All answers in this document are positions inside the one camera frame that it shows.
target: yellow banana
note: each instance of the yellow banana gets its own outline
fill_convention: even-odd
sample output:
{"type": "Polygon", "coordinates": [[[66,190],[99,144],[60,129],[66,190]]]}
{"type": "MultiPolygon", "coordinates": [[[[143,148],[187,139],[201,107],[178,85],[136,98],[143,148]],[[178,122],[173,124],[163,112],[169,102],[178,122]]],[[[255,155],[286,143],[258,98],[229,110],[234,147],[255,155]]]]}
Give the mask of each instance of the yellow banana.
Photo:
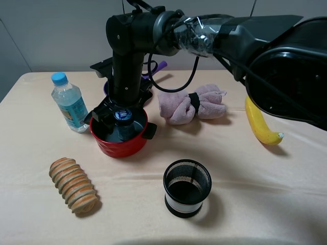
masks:
{"type": "Polygon", "coordinates": [[[279,144],[283,137],[283,133],[272,132],[262,116],[259,108],[252,102],[248,96],[245,100],[245,111],[254,135],[263,144],[279,144]]]}

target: table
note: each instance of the table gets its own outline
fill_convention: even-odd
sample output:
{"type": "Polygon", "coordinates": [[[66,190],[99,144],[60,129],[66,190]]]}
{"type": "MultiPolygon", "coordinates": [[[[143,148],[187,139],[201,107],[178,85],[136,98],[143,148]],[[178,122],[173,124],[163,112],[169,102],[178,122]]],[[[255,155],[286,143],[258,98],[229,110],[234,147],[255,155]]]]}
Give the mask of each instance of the table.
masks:
{"type": "MultiPolygon", "coordinates": [[[[169,126],[159,116],[157,90],[145,107],[158,125],[137,154],[104,155],[89,132],[68,128],[51,98],[51,72],[23,75],[0,104],[0,244],[327,244],[327,132],[265,115],[285,133],[279,146],[253,135],[244,87],[225,70],[199,70],[188,91],[215,83],[227,90],[227,116],[169,126]],[[70,157],[88,174],[101,202],[88,215],[67,208],[48,172],[70,157]],[[209,170],[213,187],[200,213],[173,216],[162,177],[175,160],[209,170]]],[[[161,71],[156,80],[179,87],[190,71],[161,71]]],[[[88,110],[104,98],[95,72],[67,72],[88,110]]]]}

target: water bottle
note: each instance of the water bottle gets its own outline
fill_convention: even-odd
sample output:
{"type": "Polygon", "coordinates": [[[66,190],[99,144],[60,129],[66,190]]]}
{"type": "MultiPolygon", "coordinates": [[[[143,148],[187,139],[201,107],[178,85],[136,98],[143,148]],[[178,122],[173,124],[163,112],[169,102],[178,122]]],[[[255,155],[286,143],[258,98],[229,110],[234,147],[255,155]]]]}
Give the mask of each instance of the water bottle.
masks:
{"type": "Polygon", "coordinates": [[[57,72],[51,76],[55,85],[51,93],[70,129],[82,133],[88,125],[83,122],[87,109],[79,87],[68,82],[66,74],[57,72]]]}

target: white band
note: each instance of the white band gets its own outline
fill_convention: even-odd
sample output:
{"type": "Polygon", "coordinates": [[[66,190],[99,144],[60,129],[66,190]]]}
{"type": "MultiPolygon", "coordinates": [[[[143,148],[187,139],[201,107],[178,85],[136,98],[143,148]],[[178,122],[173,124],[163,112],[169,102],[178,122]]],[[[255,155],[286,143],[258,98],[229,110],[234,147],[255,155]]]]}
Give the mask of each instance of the white band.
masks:
{"type": "Polygon", "coordinates": [[[174,210],[180,213],[192,213],[198,210],[202,205],[202,202],[194,205],[185,205],[182,203],[178,203],[175,200],[173,200],[167,193],[166,193],[166,199],[169,206],[171,206],[174,210]]]}

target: black mesh container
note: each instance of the black mesh container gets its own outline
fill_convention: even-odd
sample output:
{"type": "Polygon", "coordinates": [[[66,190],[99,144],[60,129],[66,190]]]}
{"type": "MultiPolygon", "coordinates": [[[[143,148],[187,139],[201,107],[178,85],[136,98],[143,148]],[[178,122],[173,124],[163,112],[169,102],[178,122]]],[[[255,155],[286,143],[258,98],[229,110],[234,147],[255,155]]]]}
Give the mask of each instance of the black mesh container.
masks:
{"type": "Polygon", "coordinates": [[[197,214],[209,195],[212,182],[208,170],[200,163],[182,159],[173,162],[163,175],[165,203],[177,217],[189,218],[197,214]]]}

